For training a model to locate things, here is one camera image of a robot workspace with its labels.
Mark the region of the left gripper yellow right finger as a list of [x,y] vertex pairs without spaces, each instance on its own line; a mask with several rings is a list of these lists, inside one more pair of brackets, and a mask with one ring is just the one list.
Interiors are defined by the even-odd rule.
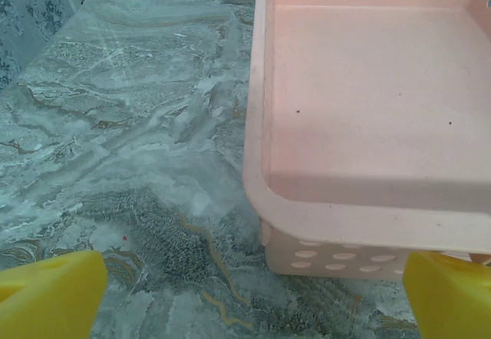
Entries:
[[490,256],[413,252],[403,274],[422,338],[490,338]]

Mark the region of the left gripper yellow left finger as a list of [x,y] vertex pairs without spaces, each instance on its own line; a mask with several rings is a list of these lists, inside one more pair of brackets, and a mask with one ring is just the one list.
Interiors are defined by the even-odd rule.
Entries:
[[98,251],[1,271],[2,338],[88,338],[107,287]]

